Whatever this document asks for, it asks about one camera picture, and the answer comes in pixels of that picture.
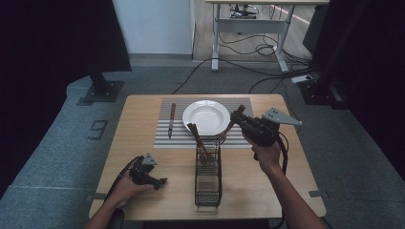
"table leg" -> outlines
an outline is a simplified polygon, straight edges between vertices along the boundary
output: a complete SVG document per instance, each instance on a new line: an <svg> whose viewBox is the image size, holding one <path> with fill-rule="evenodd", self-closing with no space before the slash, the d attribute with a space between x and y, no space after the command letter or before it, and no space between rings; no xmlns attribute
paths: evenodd
<svg viewBox="0 0 405 229"><path fill-rule="evenodd" d="M219 56L219 47L218 47L218 35L220 32L220 10L221 4L215 4L214 9L214 45L212 47L212 66L211 69L213 72L218 70L218 56Z"/></svg>
<svg viewBox="0 0 405 229"><path fill-rule="evenodd" d="M289 13L288 13L288 16L286 19L286 24L284 25L283 33L281 33L280 40L278 41L277 46L273 47L273 50L276 54L277 60L279 62L280 68L283 73L288 72L288 66L286 64L286 60L285 60L284 54L283 54L283 46L284 46L284 42L286 41L286 38L287 38L289 24L291 24L291 18L292 18L292 15L294 14L294 10L295 10L295 5L291 5L291 9L289 10Z"/></svg>

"wooden table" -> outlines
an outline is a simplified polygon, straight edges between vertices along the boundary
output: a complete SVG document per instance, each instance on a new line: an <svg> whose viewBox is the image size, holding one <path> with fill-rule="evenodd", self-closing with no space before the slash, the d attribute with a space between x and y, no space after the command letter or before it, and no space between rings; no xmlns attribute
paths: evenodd
<svg viewBox="0 0 405 229"><path fill-rule="evenodd" d="M129 200L124 208L126 220L279 218L279 201L250 149L222 149L224 193L221 205L218 208L195 205L195 149L154 149L164 97L249 97L255 116L262 116L271 107L288 114L286 103L278 94L130 95L96 191L107 193L117 174L132 158L151 153L159 164L150 176L168 177L168 181L158 191ZM309 196L309 191L318 188L294 127L281 125L280 132L289 142L289 180L314 212L324 216L323 200ZM101 199L93 201L90 217L101 204Z"/></svg>
<svg viewBox="0 0 405 229"><path fill-rule="evenodd" d="M279 62L282 72L288 72L288 66L283 54L283 46L286 41L291 17L295 5L327 5L330 0L205 0L215 5L214 11L214 44L212 50L212 71L219 69L219 45L218 37L220 31L244 32L244 33L279 33L280 39L277 46L273 47L274 53ZM285 21L281 20L260 20L260 19L235 19L221 18L221 4L252 4L252 5L291 5Z"/></svg>

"placemat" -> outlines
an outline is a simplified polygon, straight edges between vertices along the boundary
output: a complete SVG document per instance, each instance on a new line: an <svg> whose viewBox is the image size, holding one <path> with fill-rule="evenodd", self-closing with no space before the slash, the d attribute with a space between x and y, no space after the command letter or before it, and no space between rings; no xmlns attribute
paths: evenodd
<svg viewBox="0 0 405 229"><path fill-rule="evenodd" d="M226 97L226 98L169 98L164 97L161 101L158 127L155 135L154 148L196 148L194 136L182 123L182 113L192 103L200 100L212 100L223 104L231 113L238 110L239 105L244 104L245 115L253 116L253 110L249 97ZM172 138L169 139L167 131L169 130L170 110L172 103L176 103L176 112L173 122ZM245 141L242 136L241 128L234 125L226 135L226 141L221 145L222 148L250 148L251 145Z"/></svg>

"wire utensil holder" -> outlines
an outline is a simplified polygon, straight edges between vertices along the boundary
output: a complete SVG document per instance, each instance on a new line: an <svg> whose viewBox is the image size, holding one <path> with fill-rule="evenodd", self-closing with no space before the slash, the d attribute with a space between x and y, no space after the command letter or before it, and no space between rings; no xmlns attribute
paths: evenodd
<svg viewBox="0 0 405 229"><path fill-rule="evenodd" d="M223 196L221 144L217 137L202 137L205 150L213 161L205 163L201 147L196 148L195 203L197 206L218 207Z"/></svg>

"white plate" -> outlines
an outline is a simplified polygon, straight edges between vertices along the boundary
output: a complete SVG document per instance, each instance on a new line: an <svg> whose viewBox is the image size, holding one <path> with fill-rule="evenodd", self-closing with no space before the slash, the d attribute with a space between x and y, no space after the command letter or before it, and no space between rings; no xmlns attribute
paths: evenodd
<svg viewBox="0 0 405 229"><path fill-rule="evenodd" d="M229 124L229 111L221 103L201 100L190 104L182 114L182 122L188 129L188 123L195 123L199 135L217 135Z"/></svg>

